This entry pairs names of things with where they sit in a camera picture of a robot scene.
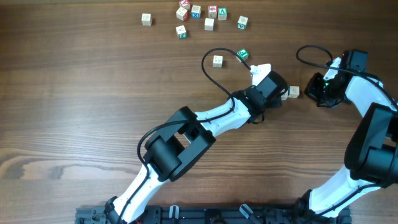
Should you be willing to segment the blue P wooden block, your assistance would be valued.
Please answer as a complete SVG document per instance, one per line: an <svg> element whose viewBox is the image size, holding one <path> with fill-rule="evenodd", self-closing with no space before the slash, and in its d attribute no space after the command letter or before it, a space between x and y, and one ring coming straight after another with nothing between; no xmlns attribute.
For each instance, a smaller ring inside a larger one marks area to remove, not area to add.
<svg viewBox="0 0 398 224"><path fill-rule="evenodd" d="M286 90L286 92L281 96L281 100L285 101L289 97L289 89Z"/></svg>

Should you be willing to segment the blue edged wooden block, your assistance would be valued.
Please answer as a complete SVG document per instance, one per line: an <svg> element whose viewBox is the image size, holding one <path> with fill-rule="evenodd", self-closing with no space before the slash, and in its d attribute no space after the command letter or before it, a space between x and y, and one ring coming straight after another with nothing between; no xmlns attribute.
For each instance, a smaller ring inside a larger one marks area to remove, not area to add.
<svg viewBox="0 0 398 224"><path fill-rule="evenodd" d="M300 88L298 86L289 86L288 97L298 98L300 94Z"/></svg>

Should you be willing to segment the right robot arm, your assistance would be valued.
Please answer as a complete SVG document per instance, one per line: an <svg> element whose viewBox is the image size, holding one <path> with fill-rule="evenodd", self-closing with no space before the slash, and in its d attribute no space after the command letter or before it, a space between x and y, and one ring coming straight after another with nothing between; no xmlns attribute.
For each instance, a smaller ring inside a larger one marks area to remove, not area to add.
<svg viewBox="0 0 398 224"><path fill-rule="evenodd" d="M397 183L397 100L379 77L366 71L368 53L345 50L315 73L304 93L319 108L354 104L362 120L351 138L343 167L297 202L306 223L336 218L361 196Z"/></svg>

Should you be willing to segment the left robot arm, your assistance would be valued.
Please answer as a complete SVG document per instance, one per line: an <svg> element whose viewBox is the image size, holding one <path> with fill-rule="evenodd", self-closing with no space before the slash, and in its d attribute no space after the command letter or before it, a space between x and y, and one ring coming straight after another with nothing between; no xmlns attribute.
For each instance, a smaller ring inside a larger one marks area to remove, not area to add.
<svg viewBox="0 0 398 224"><path fill-rule="evenodd" d="M137 145L145 154L137 156L142 167L119 197L106 202L110 223L132 223L150 199L167 182L183 176L215 143L216 137L245 124L256 124L266 108L277 106L287 91L286 81L271 71L244 90L229 95L227 102L209 111L193 112L185 106L169 120L146 133Z"/></svg>

